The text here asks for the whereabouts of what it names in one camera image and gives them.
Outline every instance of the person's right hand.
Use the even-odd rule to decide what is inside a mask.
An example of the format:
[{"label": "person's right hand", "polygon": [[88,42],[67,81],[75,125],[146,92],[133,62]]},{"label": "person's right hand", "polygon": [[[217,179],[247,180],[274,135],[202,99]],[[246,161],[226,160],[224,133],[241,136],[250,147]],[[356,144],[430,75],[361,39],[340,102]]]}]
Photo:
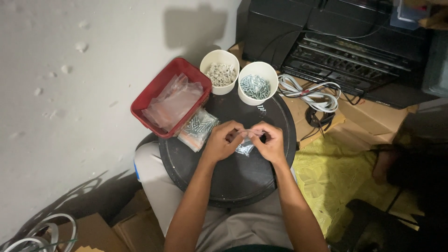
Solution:
[{"label": "person's right hand", "polygon": [[273,165],[287,164],[283,148],[283,131],[261,121],[251,127],[253,130],[264,130],[266,133],[266,143],[262,143],[256,135],[251,136],[252,143],[260,151],[261,155]]}]

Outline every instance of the bag of screws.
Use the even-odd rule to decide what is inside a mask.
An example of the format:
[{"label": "bag of screws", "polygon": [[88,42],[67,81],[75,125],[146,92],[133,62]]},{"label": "bag of screws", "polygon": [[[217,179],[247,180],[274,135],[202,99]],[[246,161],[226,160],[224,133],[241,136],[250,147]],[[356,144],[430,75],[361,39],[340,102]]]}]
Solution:
[{"label": "bag of screws", "polygon": [[198,152],[213,127],[219,124],[218,118],[211,115],[205,109],[199,109],[189,124],[181,130],[177,138],[190,147],[194,152]]},{"label": "bag of screws", "polygon": [[249,153],[255,146],[250,140],[250,137],[252,135],[261,137],[265,132],[263,130],[240,130],[238,131],[238,133],[244,137],[244,140],[240,145],[238,145],[238,147],[235,149],[235,152],[243,154],[245,156],[249,156]]}]

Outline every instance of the clear plastic bag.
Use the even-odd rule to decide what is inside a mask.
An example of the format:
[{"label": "clear plastic bag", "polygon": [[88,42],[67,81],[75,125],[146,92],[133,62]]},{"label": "clear plastic bag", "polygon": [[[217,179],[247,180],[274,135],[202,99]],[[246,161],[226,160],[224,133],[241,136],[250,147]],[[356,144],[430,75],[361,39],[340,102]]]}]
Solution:
[{"label": "clear plastic bag", "polygon": [[205,111],[205,109],[199,109],[190,123],[181,130],[177,138],[194,152],[198,152],[202,149],[212,128],[218,124],[218,118]]},{"label": "clear plastic bag", "polygon": [[235,149],[235,152],[243,154],[245,156],[249,156],[249,153],[255,146],[252,143],[252,140],[250,140],[251,136],[256,135],[258,137],[261,137],[265,132],[263,130],[239,130],[238,133],[244,137],[244,140],[240,145],[238,145],[238,147]]},{"label": "clear plastic bag", "polygon": [[157,98],[153,98],[143,115],[154,125],[166,131],[190,111],[204,90],[199,82],[190,83],[185,74],[174,75]]}]

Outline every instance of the red plastic basket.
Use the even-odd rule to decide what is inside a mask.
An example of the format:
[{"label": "red plastic basket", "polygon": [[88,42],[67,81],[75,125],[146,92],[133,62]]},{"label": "red plastic basket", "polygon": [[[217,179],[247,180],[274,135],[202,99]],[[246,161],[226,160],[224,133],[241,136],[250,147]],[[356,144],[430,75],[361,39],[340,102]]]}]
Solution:
[{"label": "red plastic basket", "polygon": [[[142,109],[146,109],[152,98],[156,98],[162,90],[168,85],[172,77],[184,73],[190,82],[200,82],[204,90],[204,94],[188,111],[188,113],[172,128],[169,132],[152,124],[142,113]],[[204,104],[211,92],[211,80],[205,76],[198,68],[194,67],[183,58],[176,58],[149,83],[149,85],[141,92],[131,105],[131,113],[148,129],[161,138],[170,138],[177,135],[181,127],[196,113],[198,108]]]}]

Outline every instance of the round black table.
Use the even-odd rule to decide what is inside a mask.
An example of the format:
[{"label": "round black table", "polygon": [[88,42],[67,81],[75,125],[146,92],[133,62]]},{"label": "round black table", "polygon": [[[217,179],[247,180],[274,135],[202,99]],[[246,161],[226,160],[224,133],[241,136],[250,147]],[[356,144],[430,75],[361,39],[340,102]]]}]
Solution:
[{"label": "round black table", "polygon": [[[223,96],[210,94],[205,109],[221,122],[235,120],[249,129],[265,121],[283,130],[284,151],[289,166],[296,151],[296,130],[293,117],[283,99],[275,94],[263,103],[266,111],[249,106],[238,97],[238,83]],[[193,152],[177,137],[159,138],[160,156],[169,176],[182,190],[187,189],[204,147]],[[236,208],[253,204],[269,196],[276,189],[272,164],[264,159],[257,148],[250,156],[233,153],[219,161],[213,172],[209,205],[220,208]]]}]

